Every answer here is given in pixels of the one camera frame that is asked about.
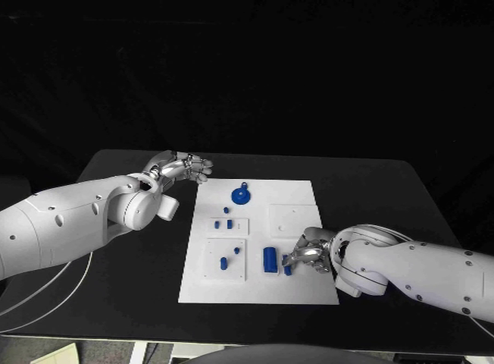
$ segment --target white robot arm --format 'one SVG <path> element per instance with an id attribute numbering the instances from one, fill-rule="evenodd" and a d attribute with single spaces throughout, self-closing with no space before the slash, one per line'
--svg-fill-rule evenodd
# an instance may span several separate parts
<path id="1" fill-rule="evenodd" d="M 364 224 L 337 234 L 308 227 L 284 265 L 302 261 L 328 272 L 327 257 L 337 289 L 353 297 L 381 296 L 392 282 L 413 300 L 494 322 L 494 256 L 412 241 Z"/>
<path id="2" fill-rule="evenodd" d="M 144 172 L 45 190 L 0 211 L 0 280 L 78 259 L 154 216 L 173 218 L 179 202 L 164 195 L 177 180 L 200 184 L 212 162 L 166 151 Z"/>

